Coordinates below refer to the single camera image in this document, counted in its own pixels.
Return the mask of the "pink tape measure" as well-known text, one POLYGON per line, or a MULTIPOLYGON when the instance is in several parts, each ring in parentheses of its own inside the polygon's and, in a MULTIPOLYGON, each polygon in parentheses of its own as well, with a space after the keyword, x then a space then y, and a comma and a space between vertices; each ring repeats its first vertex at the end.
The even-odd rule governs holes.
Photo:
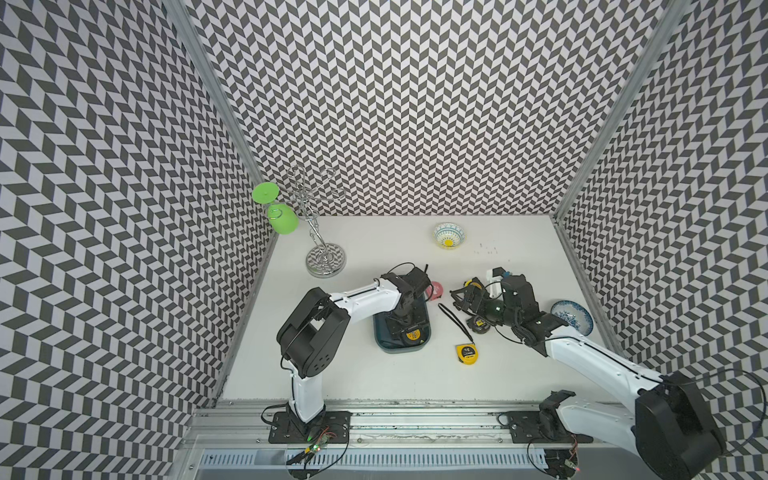
POLYGON ((441 283, 433 281, 425 290, 428 301, 438 300, 443 296, 444 288, 441 283))

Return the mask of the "teal plastic storage box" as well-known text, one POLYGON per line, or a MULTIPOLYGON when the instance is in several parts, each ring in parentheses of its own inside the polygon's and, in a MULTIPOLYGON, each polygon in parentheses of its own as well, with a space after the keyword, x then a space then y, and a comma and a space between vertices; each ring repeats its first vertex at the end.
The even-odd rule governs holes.
POLYGON ((389 354, 408 353, 423 348, 431 339, 431 324, 424 299, 413 305, 408 326, 396 322, 391 312, 377 313, 373 316, 374 340, 389 354))

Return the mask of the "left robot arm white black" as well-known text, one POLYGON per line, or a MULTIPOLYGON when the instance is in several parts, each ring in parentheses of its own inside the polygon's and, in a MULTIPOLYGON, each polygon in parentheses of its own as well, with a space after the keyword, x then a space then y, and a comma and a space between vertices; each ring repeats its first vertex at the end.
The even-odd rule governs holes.
POLYGON ((324 413, 321 374, 348 327, 372 320, 375 342, 389 353, 423 347, 431 337, 427 295, 432 291, 427 268, 416 265, 402 275, 390 270, 348 292, 309 290, 276 335, 281 359, 289 363, 293 420, 305 426, 324 413))

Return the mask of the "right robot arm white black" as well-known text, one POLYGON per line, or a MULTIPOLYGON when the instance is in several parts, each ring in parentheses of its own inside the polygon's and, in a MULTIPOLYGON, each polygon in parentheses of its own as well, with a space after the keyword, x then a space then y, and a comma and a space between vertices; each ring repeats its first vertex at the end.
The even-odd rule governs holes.
POLYGON ((491 326, 507 326, 518 341, 588 378, 616 399, 605 405, 553 391, 537 418, 519 428, 516 442, 553 443, 585 437, 637 455, 661 479, 692 479, 726 452, 726 440, 695 381, 635 364, 542 311, 523 275, 501 268, 491 285, 473 278, 451 291, 454 306, 491 326))

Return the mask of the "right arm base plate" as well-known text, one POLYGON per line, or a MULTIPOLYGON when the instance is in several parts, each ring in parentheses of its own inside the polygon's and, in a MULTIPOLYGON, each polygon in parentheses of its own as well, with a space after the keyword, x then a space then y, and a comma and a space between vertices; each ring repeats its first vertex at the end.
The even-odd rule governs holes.
POLYGON ((508 411, 498 414, 496 420, 508 430, 514 444, 527 444, 530 441, 548 444, 594 442, 591 436, 567 431, 558 419, 542 411, 508 411))

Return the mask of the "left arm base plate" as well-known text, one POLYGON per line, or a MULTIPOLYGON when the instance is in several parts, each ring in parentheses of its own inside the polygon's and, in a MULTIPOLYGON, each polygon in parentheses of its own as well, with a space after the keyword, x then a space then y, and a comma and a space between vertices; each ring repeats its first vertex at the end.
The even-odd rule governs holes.
POLYGON ((278 411, 271 420, 268 442, 270 444, 310 444, 330 435, 330 444, 346 444, 350 437, 352 413, 350 411, 322 411, 309 423, 301 421, 288 408, 278 411))

